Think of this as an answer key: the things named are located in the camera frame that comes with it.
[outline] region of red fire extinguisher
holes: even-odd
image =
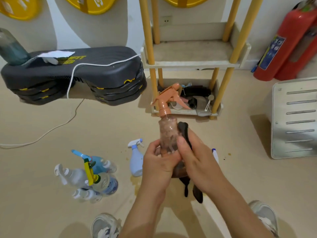
[[[289,12],[259,62],[254,77],[262,81],[272,80],[316,18],[316,8]]]
[[[275,78],[277,80],[295,79],[299,71],[317,53],[317,19],[299,41],[292,54],[278,71]]]

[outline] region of person's right hand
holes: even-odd
[[[178,151],[185,162],[187,174],[202,192],[212,196],[228,181],[212,150],[191,129],[188,129],[188,138],[193,150],[182,136],[177,138]]]

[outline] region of bottle with yellow nozzle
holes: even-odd
[[[89,159],[84,159],[85,171],[88,180],[86,184],[91,185],[93,190],[105,195],[112,195],[118,189],[118,181],[115,176],[108,173],[99,173],[95,175],[93,173],[92,165],[89,163]]]
[[[153,101],[155,104],[158,101],[159,115],[161,120],[159,123],[160,128],[160,145],[162,157],[167,154],[175,152],[177,148],[177,137],[181,136],[177,127],[177,118],[172,115],[167,102],[175,101],[186,109],[190,109],[179,97],[178,90],[179,84],[175,83],[172,86],[165,89],[159,96]],[[173,170],[172,178],[181,178],[187,176],[185,165],[183,161],[180,161]]]

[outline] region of orange spray nozzle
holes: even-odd
[[[182,107],[190,109],[179,97],[178,90],[179,89],[179,83],[175,83],[172,86],[169,86],[166,88],[163,92],[160,93],[159,96],[156,97],[156,99],[153,101],[152,105],[155,105],[155,102],[158,101],[158,107],[159,107],[159,115],[160,117],[163,117],[167,114],[171,114],[171,110],[168,107],[167,102],[175,101],[179,103]]]

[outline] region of electrical outlet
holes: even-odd
[[[160,26],[172,25],[172,16],[162,16],[159,19]]]

